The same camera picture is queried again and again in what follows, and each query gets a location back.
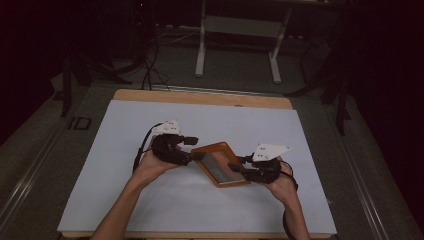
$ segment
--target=white tabletop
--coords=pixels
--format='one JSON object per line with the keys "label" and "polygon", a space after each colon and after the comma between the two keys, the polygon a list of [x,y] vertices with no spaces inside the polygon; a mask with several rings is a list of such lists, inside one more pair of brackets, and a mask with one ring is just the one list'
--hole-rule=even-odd
{"label": "white tabletop", "polygon": [[[238,156],[252,154],[259,143],[292,147],[282,157],[294,169],[309,231],[336,233],[295,110],[123,100],[113,100],[108,107],[58,231],[65,236],[93,232],[130,177],[147,131],[172,119],[180,124],[182,135],[199,138],[194,147],[225,141]],[[191,148],[183,146],[186,151]],[[210,233],[229,238],[247,233],[281,238],[283,211],[265,187],[252,183],[217,188],[192,162],[166,172],[143,190],[127,231],[144,237]]]}

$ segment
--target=black cable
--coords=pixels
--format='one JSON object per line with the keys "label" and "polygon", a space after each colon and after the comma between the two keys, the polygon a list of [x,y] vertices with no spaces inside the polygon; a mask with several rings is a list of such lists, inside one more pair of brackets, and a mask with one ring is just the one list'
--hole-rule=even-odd
{"label": "black cable", "polygon": [[152,48],[153,48],[153,51],[154,51],[154,53],[155,53],[155,57],[153,58],[153,61],[151,62],[151,65],[150,65],[150,66],[149,66],[149,64],[148,64],[148,63],[147,63],[147,61],[146,61],[147,72],[146,72],[146,74],[144,75],[143,81],[142,81],[142,83],[141,83],[141,90],[144,90],[144,83],[146,82],[146,79],[147,79],[147,78],[148,78],[148,82],[149,82],[150,90],[152,90],[152,84],[151,84],[151,82],[150,82],[150,70],[152,69],[153,65],[155,64],[156,59],[157,59],[157,56],[158,56],[158,54],[157,54],[157,52],[155,51],[154,47],[152,47]]}
{"label": "black cable", "polygon": [[120,84],[132,84],[132,82],[130,81],[126,81],[122,78],[120,78],[119,76],[117,76],[116,74],[114,74],[113,72],[109,71],[108,69],[106,69],[104,66],[102,66],[101,64],[93,61],[91,58],[89,58],[88,56],[86,56],[85,54],[80,53],[79,57],[81,57],[81,59],[88,64],[93,70],[102,73],[103,75],[105,75],[106,77],[108,77],[109,79],[111,79],[112,81],[116,82],[116,83],[120,83]]}
{"label": "black cable", "polygon": [[[152,65],[152,69],[156,73],[156,76],[158,76],[158,78],[160,80],[160,83],[157,83],[157,84],[163,84],[168,89],[168,91],[171,91],[171,89],[169,89],[168,85],[166,84],[169,81],[169,76],[164,74],[164,73],[160,73],[154,65]],[[164,77],[166,77],[166,80],[163,80],[162,77],[160,76],[160,74],[162,74]]]}
{"label": "black cable", "polygon": [[130,65],[128,66],[124,66],[121,68],[116,68],[116,69],[110,69],[109,71],[115,73],[115,74],[123,74],[123,73],[127,73],[130,72],[134,69],[136,69],[137,67],[141,66],[143,63],[143,60],[141,57],[137,57],[137,59],[132,62]]}
{"label": "black cable", "polygon": [[125,75],[125,76],[122,76],[122,78],[126,78],[126,77],[129,77],[129,76],[132,76],[132,75],[134,75],[134,74],[136,74],[136,73],[138,73],[138,72],[140,72],[140,70],[141,69],[143,69],[144,67],[143,66],[140,66],[137,70],[135,70],[134,72],[132,72],[132,73],[128,73],[127,75]]}
{"label": "black cable", "polygon": [[[174,39],[174,40],[169,41],[169,42],[161,42],[161,43],[159,43],[159,44],[160,44],[160,45],[171,45],[171,44],[173,44],[173,43],[176,43],[176,42],[178,42],[178,41],[181,41],[181,40],[183,40],[183,39],[185,39],[185,38],[191,37],[191,36],[196,35],[196,34],[200,34],[200,31],[196,31],[196,32],[192,32],[192,33],[186,33],[186,34],[172,34],[172,36],[182,36],[182,37],[177,38],[177,39]],[[159,36],[159,37],[167,36],[167,35],[171,35],[171,34],[162,34],[162,35],[161,35],[161,36]]]}
{"label": "black cable", "polygon": [[140,162],[140,158],[141,155],[151,149],[147,149],[146,151],[144,151],[144,145],[146,145],[147,139],[149,138],[150,134],[152,133],[153,128],[161,125],[162,123],[158,123],[156,125],[154,125],[152,128],[150,128],[150,130],[147,132],[146,136],[144,137],[143,143],[141,144],[141,147],[138,149],[138,153],[137,156],[134,159],[134,165],[133,165],[133,172],[137,169],[138,164]]}

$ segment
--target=gray floor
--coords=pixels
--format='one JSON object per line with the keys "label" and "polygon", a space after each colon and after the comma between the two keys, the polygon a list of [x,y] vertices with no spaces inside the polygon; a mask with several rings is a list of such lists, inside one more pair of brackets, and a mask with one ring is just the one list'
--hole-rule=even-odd
{"label": "gray floor", "polygon": [[[170,39],[161,38],[161,43]],[[300,56],[306,44],[289,39],[278,57],[283,83],[272,83],[265,51],[228,47],[209,42],[202,78],[194,76],[197,49],[191,41],[162,44],[156,70],[169,77],[173,91],[241,91],[246,94],[283,96],[304,86]],[[125,78],[139,88],[145,69]],[[152,74],[153,82],[160,82]],[[58,76],[52,82],[60,88]],[[0,237],[3,239],[57,239],[56,231],[66,201],[96,136],[103,115],[119,86],[98,78],[91,87],[74,84],[74,104],[60,118],[61,102],[48,100],[0,148],[0,204],[6,204],[13,189],[34,162],[39,174],[23,191],[25,201],[14,206]],[[154,88],[165,89],[163,85]],[[346,136],[334,126],[335,108],[322,105],[318,89],[291,99],[298,110],[316,168],[335,220],[338,236],[332,239],[424,239],[405,205],[353,98],[348,99],[351,120],[345,121]],[[91,118],[86,131],[68,129],[72,117]]]}

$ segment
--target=dark background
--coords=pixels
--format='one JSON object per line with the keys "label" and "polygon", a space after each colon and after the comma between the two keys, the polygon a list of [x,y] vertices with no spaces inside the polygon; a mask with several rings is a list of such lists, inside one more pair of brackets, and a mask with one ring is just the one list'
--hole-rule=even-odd
{"label": "dark background", "polygon": [[[176,2],[157,1],[157,22],[198,25],[196,13],[200,1]],[[340,39],[342,47],[333,56],[335,62],[354,59],[349,93],[355,97],[412,214],[424,231],[421,206],[424,202],[424,7],[421,1],[373,2],[373,6],[371,11],[352,18]],[[89,1],[78,0],[72,5],[51,0],[2,1],[0,9],[2,144],[54,94],[49,80],[62,71],[64,46],[69,46],[73,33],[86,31],[85,40],[94,41],[99,47],[97,52],[91,52],[99,59],[111,57],[108,52],[111,43],[98,37],[104,32],[96,32],[99,29],[96,24],[105,25],[99,23],[99,13],[96,14]],[[123,7],[117,14],[127,16],[127,13],[128,8]],[[295,12],[294,16],[289,31],[308,36],[310,29],[307,22],[302,21],[302,12]],[[122,25],[133,24],[130,18],[123,19]],[[80,44],[80,49],[84,49],[84,41]]]}

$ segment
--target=hand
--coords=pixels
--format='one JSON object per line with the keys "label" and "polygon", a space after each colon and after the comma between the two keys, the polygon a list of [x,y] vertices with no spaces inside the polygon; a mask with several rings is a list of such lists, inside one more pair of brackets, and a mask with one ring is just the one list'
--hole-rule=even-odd
{"label": "hand", "polygon": [[143,157],[140,160],[140,164],[137,169],[134,171],[130,180],[135,181],[137,184],[145,187],[151,182],[156,180],[160,175],[165,173],[169,169],[178,167],[179,165],[168,163],[157,158],[153,151],[148,150],[144,153]]}
{"label": "hand", "polygon": [[[281,157],[278,157],[278,160],[280,161],[281,171],[293,175],[293,171],[289,165],[284,163]],[[263,185],[271,191],[276,199],[285,205],[293,201],[298,201],[296,187],[293,181],[283,174],[274,182]]]}

